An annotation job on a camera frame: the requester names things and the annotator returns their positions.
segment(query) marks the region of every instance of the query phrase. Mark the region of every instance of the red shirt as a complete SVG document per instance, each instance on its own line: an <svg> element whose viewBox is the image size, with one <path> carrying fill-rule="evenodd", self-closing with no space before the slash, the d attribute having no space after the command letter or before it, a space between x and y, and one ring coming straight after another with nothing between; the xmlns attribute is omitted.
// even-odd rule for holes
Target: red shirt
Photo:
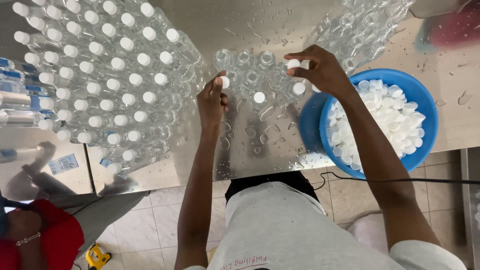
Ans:
<svg viewBox="0 0 480 270"><path fill-rule="evenodd" d="M78 221L47 200L35 200L36 211L48 224L41 231L40 244L49 270L70 270L84 244L84 233ZM20 254L13 241L0 239L2 270L20 269Z"/></svg>

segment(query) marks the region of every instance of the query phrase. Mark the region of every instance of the hand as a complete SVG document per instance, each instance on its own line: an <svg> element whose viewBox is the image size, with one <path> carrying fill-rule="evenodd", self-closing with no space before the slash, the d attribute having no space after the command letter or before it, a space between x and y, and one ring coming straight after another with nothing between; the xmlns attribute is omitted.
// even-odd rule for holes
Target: hand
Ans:
<svg viewBox="0 0 480 270"><path fill-rule="evenodd" d="M39 214L29 210L16 209L7 213L10 223L7 238L18 242L40 231L42 218Z"/></svg>
<svg viewBox="0 0 480 270"><path fill-rule="evenodd" d="M226 73L226 71L222 70L197 95L202 132L212 132L211 135L214 136L220 134L222 111L228 111L228 98L227 95L222 93L223 81L219 78L220 76L225 76Z"/></svg>
<svg viewBox="0 0 480 270"><path fill-rule="evenodd" d="M308 70L300 67L291 68L287 71L287 74L305 78L319 90L335 98L346 97L352 93L352 90L355 91L335 55L317 45L311 45L303 52L289 53L284 57L287 60L310 60Z"/></svg>

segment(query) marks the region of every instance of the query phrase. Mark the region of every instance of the blue plastic basin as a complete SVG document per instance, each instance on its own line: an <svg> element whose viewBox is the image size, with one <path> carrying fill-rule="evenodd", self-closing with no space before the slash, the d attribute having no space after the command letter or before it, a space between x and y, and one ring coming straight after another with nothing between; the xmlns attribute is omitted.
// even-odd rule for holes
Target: blue plastic basin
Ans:
<svg viewBox="0 0 480 270"><path fill-rule="evenodd" d="M425 136L422 138L423 145L411 154L406 155L401 159L403 166L408 172L414 170L420 163L422 163L427 155L432 150L433 144L437 137L438 131L438 114L435 102L432 96L428 92L427 88L421 84L417 79L408 75L405 72L401 72L393 69L371 69L360 72L350 77L352 84L356 85L363 80L381 79L384 84L388 86L398 85L405 94L408 101L414 101L418 104L417 111L425 115L426 119L422 122L422 128L425 131ZM332 102L336 100L330 96L325 102L325 106L322 109L322 115L320 116L320 138L322 145L325 148L325 152L328 157L338 166L342 171L349 175L365 179L365 175L360 171L353 170L350 166L342 163L333 154L332 147L328 144L326 134L327 114L332 106Z"/></svg>

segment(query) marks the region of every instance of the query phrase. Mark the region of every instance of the bracelet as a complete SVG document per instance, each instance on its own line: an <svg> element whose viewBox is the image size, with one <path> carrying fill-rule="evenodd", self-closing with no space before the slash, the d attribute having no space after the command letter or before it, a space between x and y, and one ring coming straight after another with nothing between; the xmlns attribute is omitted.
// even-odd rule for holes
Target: bracelet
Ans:
<svg viewBox="0 0 480 270"><path fill-rule="evenodd" d="M24 240L20 240L17 243L15 243L15 245L20 246L21 244L27 243L28 241L35 239L37 237L40 237L40 233L36 233L35 235L25 238Z"/></svg>

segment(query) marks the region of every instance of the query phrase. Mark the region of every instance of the tiled floor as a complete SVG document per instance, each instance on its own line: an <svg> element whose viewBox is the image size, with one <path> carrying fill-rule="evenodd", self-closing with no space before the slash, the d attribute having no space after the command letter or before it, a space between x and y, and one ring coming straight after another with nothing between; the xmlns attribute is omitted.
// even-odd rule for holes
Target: tiled floor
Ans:
<svg viewBox="0 0 480 270"><path fill-rule="evenodd" d="M322 172L345 175L337 167L304 170L303 174L317 188ZM460 153L449 151L430 154L425 162L412 171L414 178L461 179ZM328 217L342 228L379 207L366 182L340 180L329 175L328 182L315 192ZM213 183L212 221L207 250L217 246L225 232L224 194L230 181ZM417 202L443 247L466 258L465 226L463 222L460 185L415 182ZM98 242L112 260L103 270L173 270L177 254L177 220L185 187L153 191L134 209L110 225ZM87 269L85 259L76 261Z"/></svg>

